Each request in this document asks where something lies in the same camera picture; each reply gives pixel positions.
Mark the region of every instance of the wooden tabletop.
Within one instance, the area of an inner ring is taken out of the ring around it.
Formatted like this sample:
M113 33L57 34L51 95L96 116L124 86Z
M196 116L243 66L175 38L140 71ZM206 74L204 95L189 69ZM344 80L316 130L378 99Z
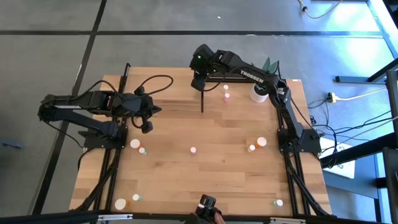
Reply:
M132 93L146 78L170 75L174 84L153 94L154 104L162 108L152 121L154 129L142 134L128 121L129 134L123 149L113 201L125 198L129 204L122 212L189 214L195 211L202 194L217 199L223 215L291 216L289 188L283 157L278 151L276 109L269 100L251 101L252 83L229 83L231 98L224 100L223 85L205 92L205 111L200 112L200 92L191 86L189 68L130 69L126 93ZM120 76L104 76L118 86ZM155 78L144 86L146 92L169 83L168 78ZM300 80L287 80L292 97L304 116L307 103ZM210 88L214 83L207 83ZM102 90L110 90L106 85ZM309 128L300 115L296 117ZM102 116L96 119L106 120ZM247 152L258 137L265 137L263 149ZM147 151L139 154L129 145L138 139ZM190 148L196 147L196 155ZM81 162L70 208L79 206L98 181L104 149L95 149ZM318 159L301 153L305 183L318 203L331 212ZM299 211L303 213L300 191L296 186ZM132 201L139 194L140 201ZM101 207L106 198L103 194ZM273 201L282 199L282 207ZM119 212L112 206L112 211Z

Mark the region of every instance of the small bottle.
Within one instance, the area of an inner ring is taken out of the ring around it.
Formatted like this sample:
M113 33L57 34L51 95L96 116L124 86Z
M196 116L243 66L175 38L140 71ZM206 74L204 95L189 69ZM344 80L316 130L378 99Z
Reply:
M284 204L284 202L281 199L275 200L274 205L281 207Z
M266 144L267 144L267 140L264 137L259 137L259 138L257 138L255 146L257 149L259 149L259 148L266 146Z
M115 203L114 203L114 207L115 207L117 210L123 210L124 208L126 208L126 205L127 205L127 202L126 202L126 200L123 199L123 198L117 199L117 200L115 201Z
M256 149L256 147L254 146L254 145L250 145L249 147L248 147L248 152L252 152L252 151L254 151Z
M139 142L138 139L133 139L133 140L131 140L130 146L131 146L133 149L139 149L140 147L142 147L142 146L141 146L141 143Z
M228 93L229 86L228 85L224 85L223 88L224 88L225 93Z
M143 147L139 148L138 152L141 153L142 155L146 155L147 154L147 151Z
M132 199L133 199L134 201L138 201L138 200L141 200L142 197L141 197L141 195L135 194L135 195L132 196Z
M229 93L225 93L224 94L224 102L228 102L229 101Z
M197 153L197 149L195 147L191 147L191 154L195 155Z

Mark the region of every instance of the gray floor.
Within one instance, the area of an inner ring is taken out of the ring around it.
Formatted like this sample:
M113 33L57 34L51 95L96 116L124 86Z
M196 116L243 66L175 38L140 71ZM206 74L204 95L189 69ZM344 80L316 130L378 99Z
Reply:
M304 1L319 14L335 2ZM2 1L0 29L92 28L100 1ZM319 20L300 14L296 1L109 1L101 30L310 30L377 31L363 2L343 2ZM87 36L0 36L0 138L23 142L23 150L0 150L0 216L24 215L30 203L56 132L37 118L47 93L69 94L88 41ZM307 102L333 91L340 97L381 86L342 85L336 75L370 76L393 60L382 38L291 36L97 36L81 90L103 75L121 75L132 66L187 67L190 56L206 43L212 49L231 50L261 66L267 57L280 60L284 78L303 80ZM329 105L330 126L356 126L389 110L387 92ZM325 123L325 108L311 110ZM70 125L76 136L79 128ZM392 131L391 125L364 134L373 139ZM353 136L360 130L347 135ZM350 141L352 145L361 141ZM81 150L68 138L55 171L44 212L68 209ZM339 217L375 220L373 201L328 188L333 213Z

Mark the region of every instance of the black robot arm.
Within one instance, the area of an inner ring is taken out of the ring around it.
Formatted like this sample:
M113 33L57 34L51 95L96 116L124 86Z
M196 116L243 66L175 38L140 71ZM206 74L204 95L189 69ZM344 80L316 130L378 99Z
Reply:
M214 53L206 44L197 48L193 54L190 68L194 70L191 86L199 91L205 89L207 77L218 72L224 74L224 76L227 76L229 73L237 73L265 87L269 92L271 103L282 113L286 122L288 127L288 142L292 144L301 142L304 128L301 123L297 122L292 105L290 104L290 88L277 75L270 74L243 62L233 52L217 50Z
M105 115L111 117L112 121L98 121L77 113L76 110ZM161 110L153 104L152 97L144 92L144 87L140 86L134 94L88 90L79 96L47 95L40 105L38 116L47 124L52 121L68 121L88 128L87 131L78 132L85 138L84 147L119 148L124 147L127 130L120 127L117 118L141 118L142 125L137 126L134 121L132 123L143 133L148 133L153 129L148 119Z

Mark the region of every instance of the cable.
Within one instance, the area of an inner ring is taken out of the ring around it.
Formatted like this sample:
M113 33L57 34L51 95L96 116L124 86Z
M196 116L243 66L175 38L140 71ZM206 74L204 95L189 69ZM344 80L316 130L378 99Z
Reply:
M338 151L337 151L337 137L336 137L336 133L335 133L335 130L333 129L333 128L331 128L329 125L325 125L325 124L318 124L318 125L314 125L314 126L326 126L327 128L330 128L330 130L331 131L333 131L333 137L334 137L334 139L335 139L335 145L334 146L332 146L332 147L329 147L329 148L327 148L327 149L324 149L323 151L322 151L322 153L324 153L326 150L328 150L328 149L332 149L332 148L335 148L334 150L333 150L333 152L332 152L332 155L334 155L334 154L336 154ZM331 159L330 159L330 161L328 161L327 163L324 163L324 164L322 164L322 165L326 165L326 164L328 164L328 167L329 168L332 168L335 164L336 164L336 158L335 157L332 157Z
M329 125L329 107L326 99L325 99L325 106L326 106L326 125Z
M80 169L80 162L81 162L81 159L83 158L83 156L85 156L85 154L91 152L91 150L93 150L93 148L92 148L92 149L87 149L87 151L85 151L85 152L79 157L79 160L78 160L78 162L77 162L77 171L79 171L79 169Z
M307 6L304 6L304 3L302 2L302 0L298 0L298 1L299 1L300 5L301 5L301 7L302 7L302 11L304 11L304 12L307 14L307 16L308 16L309 18L312 18L312 19L319 19L319 18L321 18L321 17L327 15L327 14L328 14L329 12L331 12L332 10L334 10L343 0L340 0L335 6L331 7L326 13L324 13L324 14L322 14L322 15L320 15L320 16L311 16L311 15L308 13L308 7L307 7Z
M302 117L302 118L304 119L304 121L306 122L306 124L309 125L310 128L313 129L313 130L315 131L316 134L318 134L318 133L317 133L317 130L315 130L315 129L312 127L312 125L307 121L307 119L305 119L304 115L301 113L301 111L299 110L298 106L294 103L293 98L291 98L291 100L292 100L293 105L296 107L298 113L300 113L301 117Z
M386 115L386 114L388 114L388 113L390 113L390 112L391 112L391 110L389 110L389 111L387 111L387 112L385 112L385 113L383 113L383 114L381 114L381 115L379 115L379 116L377 116L377 117L375 117L375 118L369 119L369 120L365 121L363 124L366 124L368 121L371 121L371 120L380 118L381 116Z
M278 65L278 76L279 76L279 79L281 80L282 79L282 75L280 75L279 65Z
M50 126L50 127L53 128L53 129L55 129L55 130L57 130L57 131L63 133L64 135L70 137L72 140L74 140L74 141L76 142L76 144L77 144L80 148L83 148L83 146L81 146L81 144L80 144L74 137L70 136L69 134L67 134L66 132L62 131L61 129L58 129L58 128L52 126L52 125L51 125L50 123L48 123L48 122L45 122L45 124L47 124L48 126Z
M238 68L240 68L240 67L234 67L231 71L229 71L228 73L225 73L225 74L224 74L224 77L223 77L215 86L211 87L211 88L208 89L208 90L203 90L203 91L211 91L211 90L214 90L215 88L218 87L218 85L220 85L220 84L225 80L225 78L226 78L228 75L230 75L233 71L235 71L235 70L238 69Z
M381 120L379 120L379 121L373 121L373 122L370 122L370 123L368 123L368 124L362 124L362 125L359 125L359 126L357 126L357 127L349 128L349 129L347 129L347 130L345 130L345 131L340 131L340 132L338 132L338 133L336 133L336 134L345 133L345 132L347 132L347 131L351 131L352 129L363 128L364 126L371 125L371 124L376 124L376 123L379 123L379 122L382 122L382 121L387 121L388 119L391 119L391 118L381 119Z
M349 139L347 139L347 140L341 142L340 144L343 144L343 143L345 143L345 142L347 142L347 141L349 141L349 140L355 138L356 136L359 136L359 135L364 134L364 133L366 133L366 132L368 132L368 131L372 131L372 130L374 130L374 129L376 129L376 128L379 128L379 127L381 127L381 126L383 126L383 125L385 125L385 124L387 124L387 123L390 123L391 121L393 121L393 120L395 120L395 119L397 119L397 118L398 118L398 116L396 116L395 118L392 118L392 119L388 120L387 122L384 122L384 123L382 123L382 124L380 124L380 125L377 125L376 127L373 127L373 128L371 128L371 129L368 129L368 130L366 130L366 131L363 131L363 132L361 132L361 133L359 133L359 134L356 134L356 135L354 135L353 137L350 137Z
M145 93L144 96L149 96L149 95L152 95L152 94L154 94L154 93L158 93L158 92L160 92L160 91L166 90L168 87L170 87L171 85L173 85L174 79L173 79L173 77L171 77L170 75L154 75L154 76L151 76L151 77L145 79L145 80L141 83L141 85L139 85L139 87L142 87L146 82L148 82L149 80L151 80L151 79L153 79L153 78L157 78L157 77L166 77L166 78L169 78L169 79L171 80L171 82L170 82L166 87L163 87L163 88L161 88L161 89L152 91L152 92L150 92L150 93Z
M359 95L359 96L350 97L350 98L340 98L340 97L336 96L336 100L342 100L342 101L354 100L354 99L358 99L360 97L368 96L370 94L377 93L377 92L380 92L380 91L383 91L383 90L386 90L386 89L387 88L382 88L380 90L374 90L372 92L365 93L365 94L362 94L362 95Z
M122 98L122 95L115 89L115 87L112 86L112 84L110 84L108 81L100 80L100 81L95 82L91 87L89 87L89 89L84 91L82 94L75 96L75 97L71 97L69 100L77 100L77 99L81 98L82 96L86 95L90 90L92 90L96 85L98 85L101 82L108 84L111 87L111 89L115 92L115 94L117 94L120 98Z
M309 103L309 104L311 105L311 104L316 103L316 102L319 102L319 101L322 101L322 103L320 103L320 104L318 104L318 105L316 105L316 106L308 106L308 109L314 109L314 108L317 108L317 107L319 107L319 106L322 106L322 104L326 103L326 100L315 100L315 101L313 101L313 102L311 102L311 103Z
M291 147L293 147L293 154L291 156L289 156L289 158L294 157L294 155L296 155L297 151L296 151L296 147L292 144Z
M170 75L154 75L154 76L151 76L151 77L145 79L145 80L141 83L141 85L139 85L138 88L142 87L142 86L143 86L146 82L148 82L149 80L151 80L151 79L153 79L153 78L157 78L157 77L166 77L166 78L169 78L171 81L170 81L170 83L169 83L166 87L160 88L160 89L155 90L155 91L152 91L152 92L150 92L150 93L145 93L145 94L141 95L140 98L145 97L145 96L152 95L152 94L154 94L154 93L158 93L158 92L160 92L160 91L164 91L164 90L166 90L168 87L170 87L171 85L173 85L173 83L174 83L174 79L173 79L173 77L171 77ZM142 127L143 127L144 124L142 124L141 126L138 126L138 125L134 122L134 114L130 117L130 119L131 119L132 125L133 125L135 128L142 129Z
M355 139L355 137L356 137L356 136L359 136L359 135L361 135L361 134L364 134L364 133L366 133L366 132L368 132L368 131L372 131L373 129L379 128L379 127L381 127L381 126L383 126L383 125L385 125L385 124L387 124L387 123L389 123L389 122L391 122L391 121L393 121L393 120L395 120L395 119L397 119L397 118L398 118L398 116L396 116L395 118L392 118L392 119L388 118L388 121L387 121L387 122L382 123L382 124L380 124L380 125L378 125L378 126L376 126L376 127L373 127L373 128L371 128L371 129L368 129L368 130L366 130L366 131L363 131L363 132L361 132L361 133L359 133L359 134L356 134L356 135L354 135L353 137L349 137L347 140L345 140L345 141L339 143L338 145L343 144L343 143L346 143L346 142L348 142L348 141L351 140L351 139L354 139L354 140L367 140L367 139Z

